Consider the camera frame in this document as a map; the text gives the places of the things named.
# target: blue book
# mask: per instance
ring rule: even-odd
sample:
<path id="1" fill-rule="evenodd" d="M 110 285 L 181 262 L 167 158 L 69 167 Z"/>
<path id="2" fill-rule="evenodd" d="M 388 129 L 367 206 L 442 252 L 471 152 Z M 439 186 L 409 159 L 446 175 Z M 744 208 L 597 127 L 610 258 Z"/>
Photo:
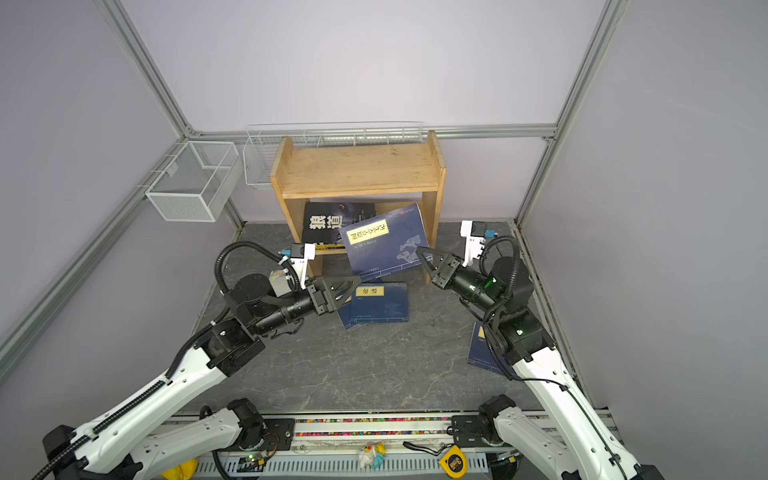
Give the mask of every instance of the blue book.
<path id="1" fill-rule="evenodd" d="M 408 287 L 404 282 L 361 283 L 339 316 L 345 329 L 358 323 L 407 322 Z"/>
<path id="2" fill-rule="evenodd" d="M 515 372 L 506 360 L 503 358 L 501 360 L 509 372 Z M 498 368 L 496 362 L 493 361 L 491 350 L 489 350 L 488 345 L 485 344 L 485 334 L 482 331 L 482 322 L 475 322 L 475 328 L 472 330 L 472 341 L 469 343 L 467 363 L 469 365 L 478 366 L 481 369 L 490 370 L 499 375 L 502 374 L 502 371 Z"/>
<path id="3" fill-rule="evenodd" d="M 421 266 L 416 247 L 429 247 L 418 204 L 339 229 L 349 265 L 363 282 Z"/>

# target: white mesh basket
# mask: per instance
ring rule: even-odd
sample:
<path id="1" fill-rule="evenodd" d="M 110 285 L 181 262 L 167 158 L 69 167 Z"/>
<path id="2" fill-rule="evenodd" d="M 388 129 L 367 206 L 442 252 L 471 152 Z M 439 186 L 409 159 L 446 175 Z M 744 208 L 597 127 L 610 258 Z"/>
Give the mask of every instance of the white mesh basket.
<path id="1" fill-rule="evenodd" d="M 165 220 L 215 222 L 242 173 L 233 142 L 188 141 L 149 186 L 147 198 Z"/>
<path id="2" fill-rule="evenodd" d="M 248 125 L 246 131 L 245 183 L 257 190 L 272 188 L 270 171 L 283 137 L 291 137 L 294 148 L 420 144 L 424 140 L 422 124 L 417 121 L 264 124 Z"/>

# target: book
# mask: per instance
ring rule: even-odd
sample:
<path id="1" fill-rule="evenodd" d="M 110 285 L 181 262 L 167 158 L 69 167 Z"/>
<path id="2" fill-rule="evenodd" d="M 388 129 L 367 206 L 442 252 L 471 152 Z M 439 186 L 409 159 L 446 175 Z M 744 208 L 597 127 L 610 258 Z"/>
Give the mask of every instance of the book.
<path id="1" fill-rule="evenodd" d="M 404 282 L 361 283 L 350 298 L 339 309 L 345 329 L 360 323 L 408 321 L 408 287 Z"/>
<path id="2" fill-rule="evenodd" d="M 339 229 L 349 265 L 363 282 L 421 266 L 416 247 L 428 247 L 418 204 Z"/>
<path id="3" fill-rule="evenodd" d="M 375 215 L 375 204 L 307 202 L 301 241 L 315 243 L 317 250 L 344 248 L 339 229 Z"/>
<path id="4" fill-rule="evenodd" d="M 509 372 L 515 372 L 503 357 L 501 358 L 501 361 L 507 367 Z M 469 343 L 467 363 L 502 375 L 502 371 L 496 365 L 496 362 L 493 361 L 491 350 L 489 350 L 488 345 L 485 344 L 485 334 L 482 330 L 482 322 L 475 322 L 475 328 L 472 330 L 472 341 Z"/>

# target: tape measure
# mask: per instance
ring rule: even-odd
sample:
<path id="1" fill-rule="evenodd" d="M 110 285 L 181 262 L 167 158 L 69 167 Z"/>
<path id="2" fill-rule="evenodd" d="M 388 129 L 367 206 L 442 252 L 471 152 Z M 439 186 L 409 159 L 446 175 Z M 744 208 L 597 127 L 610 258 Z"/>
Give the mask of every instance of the tape measure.
<path id="1" fill-rule="evenodd" d="M 440 466 L 451 478 L 461 478 L 467 472 L 469 465 L 464 452 L 456 445 L 452 446 L 448 453 L 440 459 Z"/>

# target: wooden bookshelf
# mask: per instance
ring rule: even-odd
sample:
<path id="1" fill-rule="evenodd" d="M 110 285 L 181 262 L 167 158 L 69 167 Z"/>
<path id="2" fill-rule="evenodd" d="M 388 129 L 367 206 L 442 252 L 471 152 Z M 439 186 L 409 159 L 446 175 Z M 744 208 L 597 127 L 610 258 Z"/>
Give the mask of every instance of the wooden bookshelf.
<path id="1" fill-rule="evenodd" d="M 420 193 L 419 209 L 431 247 L 445 189 L 445 159 L 434 131 L 423 144 L 362 147 L 294 148 L 285 137 L 277 149 L 270 181 L 293 234 L 301 242 L 304 207 L 310 198 L 352 197 L 373 194 Z M 376 204 L 376 214 L 396 210 L 413 201 Z M 325 255 L 344 249 L 318 250 L 310 262 L 312 275 L 320 275 Z"/>

